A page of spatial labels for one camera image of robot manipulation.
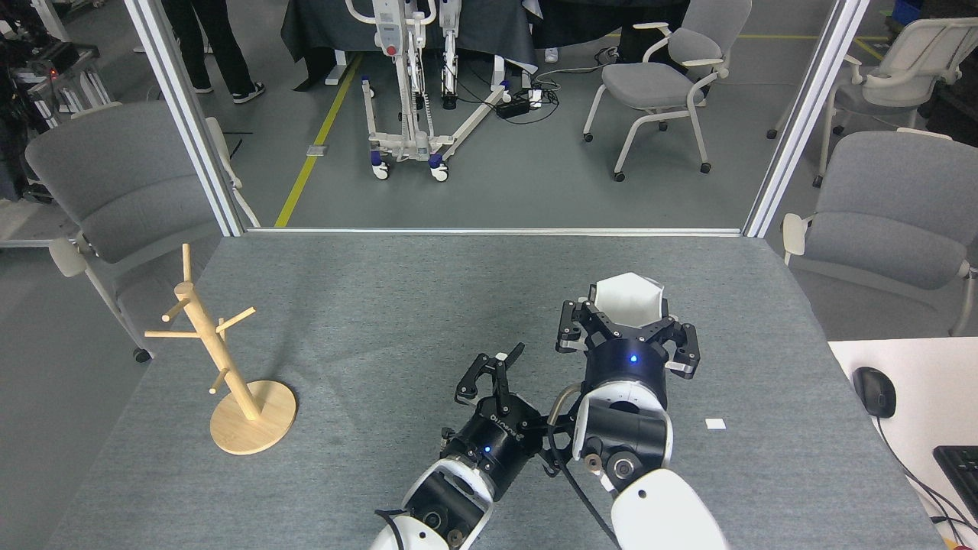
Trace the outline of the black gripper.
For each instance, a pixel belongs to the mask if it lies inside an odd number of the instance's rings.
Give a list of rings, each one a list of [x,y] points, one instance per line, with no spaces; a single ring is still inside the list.
[[[612,335],[611,320],[597,308],[596,298],[597,286],[590,285],[589,295],[577,302],[565,300],[560,309],[556,351],[585,350],[584,393],[612,380],[636,380],[649,387],[657,398],[666,400],[665,367],[681,378],[694,378],[700,361],[698,333],[695,325],[669,313],[669,303],[662,303],[662,318],[646,327],[646,341],[607,340]],[[674,351],[664,348],[667,342],[674,344]]]
[[[455,402],[475,406],[478,378],[489,374],[493,380],[493,397],[478,401],[474,415],[465,427],[452,432],[442,451],[442,458],[458,457],[486,474],[493,490],[493,501],[509,490],[527,461],[537,454],[545,474],[558,474],[572,458],[575,414],[558,415],[553,442],[549,440],[548,416],[540,414],[523,398],[511,397],[507,370],[523,353],[525,344],[517,342],[509,353],[490,357],[478,353],[460,383],[455,387]],[[499,409],[508,409],[502,415]]]

